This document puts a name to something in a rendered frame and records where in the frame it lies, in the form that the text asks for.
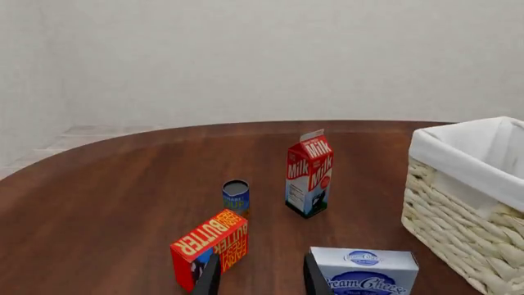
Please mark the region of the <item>wicker basket with white liner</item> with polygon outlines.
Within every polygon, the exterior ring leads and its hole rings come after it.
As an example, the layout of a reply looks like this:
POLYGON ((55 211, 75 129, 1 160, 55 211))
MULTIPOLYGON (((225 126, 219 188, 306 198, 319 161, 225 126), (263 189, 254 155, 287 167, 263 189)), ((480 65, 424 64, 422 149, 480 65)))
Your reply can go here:
POLYGON ((401 223, 482 295, 524 295, 524 121, 415 130, 401 223))

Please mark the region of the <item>blue soup tin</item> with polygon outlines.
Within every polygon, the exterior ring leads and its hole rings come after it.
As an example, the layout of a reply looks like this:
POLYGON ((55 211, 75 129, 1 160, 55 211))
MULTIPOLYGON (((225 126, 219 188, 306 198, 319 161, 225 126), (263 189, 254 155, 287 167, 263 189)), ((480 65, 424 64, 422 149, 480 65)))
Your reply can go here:
POLYGON ((248 219, 250 215, 250 187, 241 179, 227 181, 222 187, 223 206, 248 219))

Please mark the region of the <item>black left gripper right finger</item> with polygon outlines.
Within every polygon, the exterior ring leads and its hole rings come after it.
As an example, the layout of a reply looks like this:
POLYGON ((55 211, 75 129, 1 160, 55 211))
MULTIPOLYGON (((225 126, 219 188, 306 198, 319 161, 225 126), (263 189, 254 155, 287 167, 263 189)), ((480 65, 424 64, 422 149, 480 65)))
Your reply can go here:
POLYGON ((306 295, 334 295, 311 253, 304 257, 303 275, 306 295))

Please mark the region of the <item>red butter box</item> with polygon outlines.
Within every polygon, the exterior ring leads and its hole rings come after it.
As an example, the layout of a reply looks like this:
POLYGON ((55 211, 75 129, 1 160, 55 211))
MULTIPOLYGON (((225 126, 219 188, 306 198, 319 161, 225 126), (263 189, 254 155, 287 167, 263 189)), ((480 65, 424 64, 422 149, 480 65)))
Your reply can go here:
POLYGON ((225 209, 170 245, 176 282, 191 292, 211 255, 219 255, 220 271, 248 253, 248 220, 225 209))

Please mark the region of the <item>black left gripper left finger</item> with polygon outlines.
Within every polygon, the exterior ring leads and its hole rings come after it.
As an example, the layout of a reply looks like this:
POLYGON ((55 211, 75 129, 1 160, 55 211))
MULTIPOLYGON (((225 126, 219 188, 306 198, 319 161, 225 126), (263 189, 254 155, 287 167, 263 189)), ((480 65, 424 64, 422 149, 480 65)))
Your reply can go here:
POLYGON ((218 295, 221 277, 221 262, 217 254, 210 256, 201 277, 193 288, 193 295, 218 295))

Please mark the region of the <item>red and white milk carton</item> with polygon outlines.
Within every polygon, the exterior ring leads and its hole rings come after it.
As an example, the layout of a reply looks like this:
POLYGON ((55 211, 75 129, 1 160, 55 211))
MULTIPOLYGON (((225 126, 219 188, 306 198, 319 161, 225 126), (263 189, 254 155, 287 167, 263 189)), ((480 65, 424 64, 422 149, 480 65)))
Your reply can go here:
POLYGON ((286 206, 303 218, 324 211, 331 190, 333 159, 323 129, 303 134, 287 151, 286 206))

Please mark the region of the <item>blue cream cheese box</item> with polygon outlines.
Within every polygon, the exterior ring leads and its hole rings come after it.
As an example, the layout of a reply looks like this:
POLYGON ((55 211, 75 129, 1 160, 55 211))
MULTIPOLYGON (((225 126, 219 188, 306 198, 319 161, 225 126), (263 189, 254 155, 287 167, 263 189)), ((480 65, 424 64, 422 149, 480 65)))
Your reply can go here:
POLYGON ((419 267, 412 252, 311 247, 336 295, 410 295, 419 267))

